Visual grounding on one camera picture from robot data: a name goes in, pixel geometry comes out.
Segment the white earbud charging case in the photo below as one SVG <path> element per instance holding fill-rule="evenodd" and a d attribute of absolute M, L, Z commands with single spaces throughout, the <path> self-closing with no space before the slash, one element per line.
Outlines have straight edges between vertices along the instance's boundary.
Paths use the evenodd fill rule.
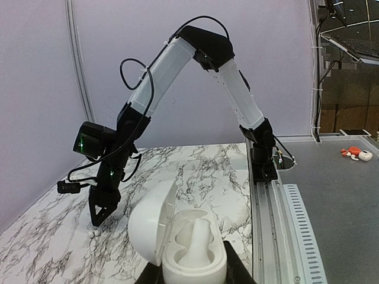
<path fill-rule="evenodd" d="M 224 283 L 227 254 L 214 214 L 195 208 L 176 211 L 176 191 L 175 181 L 164 180 L 137 203 L 129 216 L 131 245 L 148 263 L 162 265 L 165 283 Z M 178 264 L 187 248 L 177 243 L 176 237 L 197 218 L 210 223 L 208 256 L 211 264 L 191 269 Z"/>

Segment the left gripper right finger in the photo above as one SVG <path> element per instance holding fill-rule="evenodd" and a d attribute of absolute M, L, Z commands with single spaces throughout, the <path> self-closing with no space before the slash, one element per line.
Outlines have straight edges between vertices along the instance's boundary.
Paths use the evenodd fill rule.
<path fill-rule="evenodd" d="M 254 284 L 255 281 L 229 241 L 223 241 L 227 254 L 226 284 Z"/>

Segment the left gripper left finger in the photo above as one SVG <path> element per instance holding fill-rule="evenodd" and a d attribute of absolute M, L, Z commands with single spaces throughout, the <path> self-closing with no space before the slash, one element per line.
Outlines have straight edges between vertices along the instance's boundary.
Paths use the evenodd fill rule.
<path fill-rule="evenodd" d="M 162 265 L 148 263 L 137 279 L 137 284 L 164 284 Z"/>

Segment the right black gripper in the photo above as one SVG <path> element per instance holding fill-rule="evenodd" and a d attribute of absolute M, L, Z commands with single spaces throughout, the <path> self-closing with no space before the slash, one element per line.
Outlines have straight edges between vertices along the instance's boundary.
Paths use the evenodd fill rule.
<path fill-rule="evenodd" d="M 102 162 L 97 173 L 97 184 L 89 190 L 91 223 L 99 227 L 118 207 L 121 199 L 119 185 L 124 169 Z"/>

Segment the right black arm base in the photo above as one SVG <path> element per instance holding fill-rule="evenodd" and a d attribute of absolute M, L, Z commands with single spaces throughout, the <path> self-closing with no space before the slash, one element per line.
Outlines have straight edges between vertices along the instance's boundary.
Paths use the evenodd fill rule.
<path fill-rule="evenodd" d="M 285 156 L 279 147 L 275 147 L 272 161 L 267 164 L 259 163 L 261 156 L 260 149 L 250 149 L 253 183 L 270 182 L 278 179 L 277 170 L 287 170 L 296 164 L 296 158 L 286 151 L 289 156 Z"/>

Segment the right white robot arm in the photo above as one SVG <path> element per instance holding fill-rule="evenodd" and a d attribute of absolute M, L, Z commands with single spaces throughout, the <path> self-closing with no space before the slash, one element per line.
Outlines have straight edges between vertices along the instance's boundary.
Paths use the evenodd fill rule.
<path fill-rule="evenodd" d="M 232 42 L 199 27 L 185 25 L 174 32 L 149 64 L 126 58 L 119 66 L 134 63 L 142 68 L 135 85 L 125 83 L 130 97 L 121 107 L 113 128 L 85 121 L 73 150 L 98 168 L 90 177 L 68 181 L 74 193 L 89 189 L 91 224 L 100 226 L 121 201 L 120 185 L 131 179 L 125 173 L 131 159 L 141 160 L 139 147 L 189 146 L 216 141 L 210 125 L 200 119 L 218 111 L 220 94 L 243 137 L 253 145 L 253 181 L 277 178 L 273 151 L 276 145 L 269 120 L 257 106 L 248 81 L 235 61 Z"/>

